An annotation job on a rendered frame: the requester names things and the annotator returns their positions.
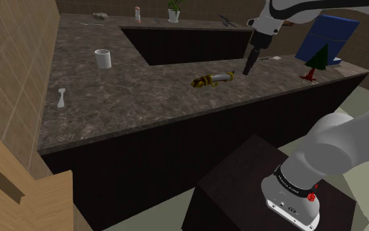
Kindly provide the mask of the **green tree figure red base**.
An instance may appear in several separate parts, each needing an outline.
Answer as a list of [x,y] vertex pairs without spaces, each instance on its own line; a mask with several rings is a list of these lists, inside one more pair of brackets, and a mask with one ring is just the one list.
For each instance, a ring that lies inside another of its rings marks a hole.
[[313,82],[315,81],[315,79],[313,78],[315,70],[324,71],[327,65],[328,65],[328,44],[325,44],[325,46],[322,49],[316,52],[316,54],[305,63],[305,66],[311,69],[308,74],[300,76],[300,78]]

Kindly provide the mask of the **dark robot stand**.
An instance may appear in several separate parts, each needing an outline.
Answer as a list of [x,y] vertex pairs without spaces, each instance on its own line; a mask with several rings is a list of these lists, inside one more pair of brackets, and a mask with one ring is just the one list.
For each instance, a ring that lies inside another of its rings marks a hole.
[[300,231],[268,208],[262,180],[287,156],[262,138],[250,137],[195,187],[183,231]]

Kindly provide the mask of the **green plant in white pot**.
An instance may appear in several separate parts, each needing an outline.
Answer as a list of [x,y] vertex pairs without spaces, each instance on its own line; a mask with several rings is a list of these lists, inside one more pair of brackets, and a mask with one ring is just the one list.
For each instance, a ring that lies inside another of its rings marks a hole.
[[178,23],[179,15],[181,12],[179,4],[184,0],[168,0],[168,21],[171,23]]

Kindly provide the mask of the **white cup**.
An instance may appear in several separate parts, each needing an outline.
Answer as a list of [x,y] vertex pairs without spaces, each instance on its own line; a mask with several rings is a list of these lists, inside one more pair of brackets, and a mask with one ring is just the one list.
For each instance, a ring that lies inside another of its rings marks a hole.
[[107,49],[98,49],[94,51],[97,65],[100,69],[108,69],[111,67],[111,55]]

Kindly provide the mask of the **light wooden furniture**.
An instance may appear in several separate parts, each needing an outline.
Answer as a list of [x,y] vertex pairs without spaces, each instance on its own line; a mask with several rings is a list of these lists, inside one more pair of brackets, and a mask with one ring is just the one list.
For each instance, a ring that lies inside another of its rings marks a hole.
[[0,140],[0,231],[74,231],[72,172],[35,180]]

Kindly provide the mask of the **white bone-shaped thing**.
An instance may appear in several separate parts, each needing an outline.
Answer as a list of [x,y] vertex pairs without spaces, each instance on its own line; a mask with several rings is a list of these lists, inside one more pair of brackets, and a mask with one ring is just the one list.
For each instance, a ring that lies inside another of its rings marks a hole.
[[66,91],[65,88],[58,89],[58,92],[60,93],[60,99],[58,101],[57,107],[59,107],[59,108],[64,107],[64,93],[65,93],[65,91]]

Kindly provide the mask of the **black kitchen tool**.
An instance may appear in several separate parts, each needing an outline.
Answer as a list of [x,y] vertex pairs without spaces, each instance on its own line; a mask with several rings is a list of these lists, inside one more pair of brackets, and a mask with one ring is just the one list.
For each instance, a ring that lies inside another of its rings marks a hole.
[[231,21],[228,18],[226,18],[226,17],[224,17],[224,16],[222,16],[220,14],[218,14],[218,16],[223,20],[222,23],[223,23],[224,26],[228,27],[229,25],[231,25],[234,28],[236,28],[236,26],[234,24],[232,24]]

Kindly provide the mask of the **blue book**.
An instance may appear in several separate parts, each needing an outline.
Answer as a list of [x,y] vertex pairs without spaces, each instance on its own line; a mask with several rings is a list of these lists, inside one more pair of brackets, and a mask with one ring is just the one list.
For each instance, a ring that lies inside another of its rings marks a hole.
[[328,44],[328,65],[332,66],[339,64],[341,59],[338,58],[337,55],[359,24],[360,22],[357,20],[329,16],[326,14],[318,15],[295,57],[307,62],[315,56],[325,44]]

